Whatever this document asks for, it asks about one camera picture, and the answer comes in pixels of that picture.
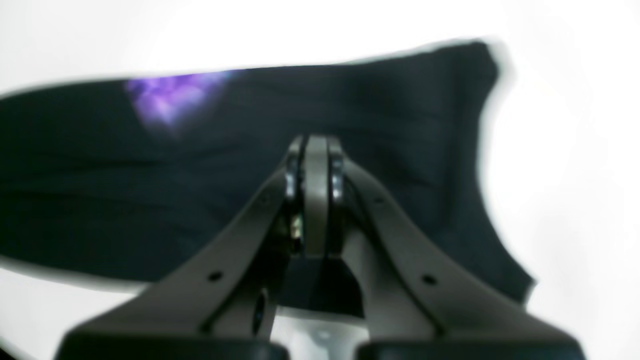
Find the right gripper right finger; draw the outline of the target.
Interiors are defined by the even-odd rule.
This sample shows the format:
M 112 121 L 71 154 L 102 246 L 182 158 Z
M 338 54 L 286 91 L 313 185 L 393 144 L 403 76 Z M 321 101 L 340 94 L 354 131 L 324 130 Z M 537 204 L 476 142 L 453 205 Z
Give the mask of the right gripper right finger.
M 358 284 L 369 341 L 357 360 L 585 358 L 571 335 L 439 250 L 336 137 L 317 137 L 317 256 Z

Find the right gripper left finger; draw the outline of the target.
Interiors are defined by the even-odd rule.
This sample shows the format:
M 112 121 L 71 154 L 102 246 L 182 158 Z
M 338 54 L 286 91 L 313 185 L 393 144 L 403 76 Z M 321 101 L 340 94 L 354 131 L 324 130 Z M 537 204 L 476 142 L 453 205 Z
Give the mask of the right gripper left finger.
M 230 224 L 132 300 L 69 331 L 57 360 L 288 360 L 270 341 L 313 148 L 298 136 Z

